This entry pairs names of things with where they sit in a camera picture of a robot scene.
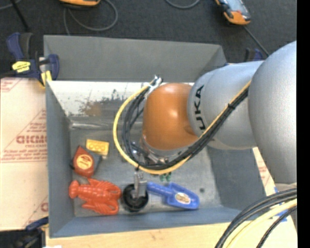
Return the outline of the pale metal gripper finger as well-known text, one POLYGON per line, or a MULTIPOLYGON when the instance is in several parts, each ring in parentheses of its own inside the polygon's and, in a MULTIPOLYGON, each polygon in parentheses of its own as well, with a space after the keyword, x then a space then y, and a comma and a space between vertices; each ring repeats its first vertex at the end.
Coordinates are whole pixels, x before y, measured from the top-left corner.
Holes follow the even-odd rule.
POLYGON ((134 173, 134 190, 135 190, 135 198, 139 198, 139 190, 140 190, 140 174, 138 171, 134 173))
POLYGON ((143 174, 139 175, 139 196, 144 197, 146 196, 146 189, 147 189, 147 180, 144 178, 143 174))

